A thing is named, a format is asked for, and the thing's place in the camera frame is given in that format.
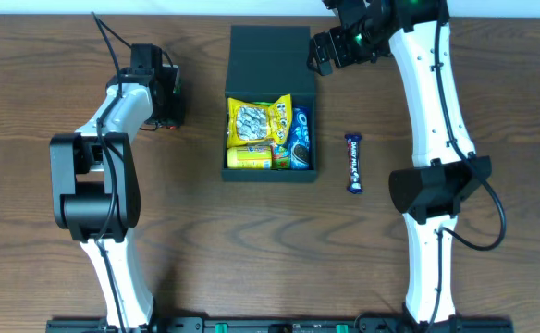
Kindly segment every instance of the box lid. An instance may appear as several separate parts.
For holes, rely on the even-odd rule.
[[[312,94],[309,27],[231,27],[226,94]]]

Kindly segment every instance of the white background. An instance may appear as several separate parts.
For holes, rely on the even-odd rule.
[[[457,17],[540,18],[540,0],[448,0]],[[0,0],[0,14],[329,16],[321,0]]]

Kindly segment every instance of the brown table surface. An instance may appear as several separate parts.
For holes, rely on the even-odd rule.
[[[131,43],[180,65],[189,113],[181,130],[141,132],[138,248],[163,315],[356,316],[398,312],[408,240],[390,201],[390,171],[411,167],[411,128],[393,59],[317,78],[319,177],[313,184],[224,183],[224,87],[232,24],[310,25],[336,18],[104,17]],[[540,19],[453,19],[462,113],[507,210],[502,246],[455,242],[452,289],[463,315],[509,315],[540,331]],[[114,43],[120,63],[129,52]],[[84,124],[114,69],[90,16],[0,16],[0,331],[40,332],[53,316],[103,316],[86,254],[55,224],[48,142]],[[363,195],[346,190],[343,136],[363,134]],[[457,230],[492,241],[484,190]]]

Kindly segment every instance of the blue snack wrapper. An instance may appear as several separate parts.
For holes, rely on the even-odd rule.
[[[346,134],[346,144],[348,145],[348,164],[350,183],[348,191],[352,194],[362,193],[361,186],[361,171],[359,169],[359,143],[361,142],[361,134]]]
[[[290,152],[291,170],[309,169],[309,127],[307,127],[309,109],[295,106],[292,110],[292,123],[288,132],[288,151]]]

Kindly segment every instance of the gray box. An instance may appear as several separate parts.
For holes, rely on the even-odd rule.
[[[290,94],[293,105],[309,108],[309,170],[238,170],[227,168],[227,123],[223,142],[224,181],[313,182],[317,178],[315,75],[307,68],[309,27],[231,27],[225,99],[275,102]]]

